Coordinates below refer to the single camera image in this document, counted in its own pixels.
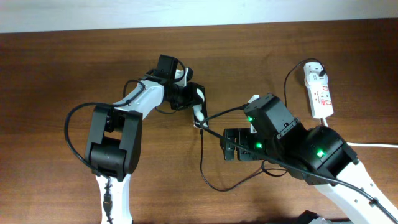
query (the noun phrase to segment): glowing green light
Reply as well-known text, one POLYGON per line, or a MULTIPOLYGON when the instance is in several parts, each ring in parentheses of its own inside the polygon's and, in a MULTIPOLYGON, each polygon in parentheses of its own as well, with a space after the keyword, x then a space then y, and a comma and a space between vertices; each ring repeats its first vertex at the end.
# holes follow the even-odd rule
POLYGON ((324 155, 325 155, 325 153, 321 149, 319 149, 318 152, 317 152, 317 156, 319 158, 322 158, 324 155))

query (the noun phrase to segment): brown tabletop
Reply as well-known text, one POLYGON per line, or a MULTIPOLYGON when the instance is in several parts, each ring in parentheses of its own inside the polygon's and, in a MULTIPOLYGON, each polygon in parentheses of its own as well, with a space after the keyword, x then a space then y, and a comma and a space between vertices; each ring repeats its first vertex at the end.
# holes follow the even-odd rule
MULTIPOLYGON (((241 105, 253 94, 283 98, 287 72, 315 57, 330 77, 335 113, 329 126, 350 142, 396 143, 397 27, 397 19, 383 19, 0 34, 0 222, 101 221, 98 184, 67 147, 63 122, 80 103, 120 100, 124 82, 154 68, 159 54, 193 68, 193 81, 206 88, 209 114, 241 105)), ((300 68, 287 83, 288 108, 311 128, 319 121, 312 118, 307 98, 300 68)), ((160 108, 170 109, 166 103, 160 108)), ((92 110, 76 112, 70 124, 81 153, 92 110)), ((242 112, 210 125, 217 132, 249 127, 242 112)), ((354 150, 398 205, 397 149, 354 150)), ((231 192, 216 192, 202 180, 199 161, 192 111, 152 111, 144 120, 141 159, 130 185, 135 222, 269 222, 305 210, 346 217, 289 175, 260 175, 231 192)), ((205 134, 203 165, 208 180, 222 188, 252 174, 260 162, 224 161, 219 141, 205 134)))

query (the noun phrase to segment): wooden surface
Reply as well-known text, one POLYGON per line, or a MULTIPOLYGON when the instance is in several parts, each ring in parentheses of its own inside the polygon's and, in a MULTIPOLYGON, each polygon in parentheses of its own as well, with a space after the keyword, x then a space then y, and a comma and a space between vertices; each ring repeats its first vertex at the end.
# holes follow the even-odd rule
MULTIPOLYGON (((335 113, 329 125, 347 141, 397 142, 397 27, 398 20, 391 19, 1 34, 0 222, 100 222, 100 191, 65 144, 65 116, 80 103, 120 100, 124 82, 154 68, 159 54, 194 69, 193 81, 206 87, 209 114, 241 105, 253 94, 283 97, 286 73, 316 57, 330 76, 335 113)), ((288 81, 287 94, 289 110, 306 128, 319 124, 309 112, 302 68, 288 81)), ((81 153, 91 113, 83 109, 72 118, 70 136, 81 153)), ((248 127, 238 112, 210 125, 218 132, 248 127)), ((398 151, 354 150, 398 205, 398 151)), ((215 192, 202 180, 199 161, 192 112, 151 112, 131 181, 135 221, 272 221, 305 210, 346 217, 313 187, 287 175, 260 175, 232 192, 215 192)), ((224 161, 218 140, 205 135, 204 171, 214 185, 230 186, 259 164, 224 161)))

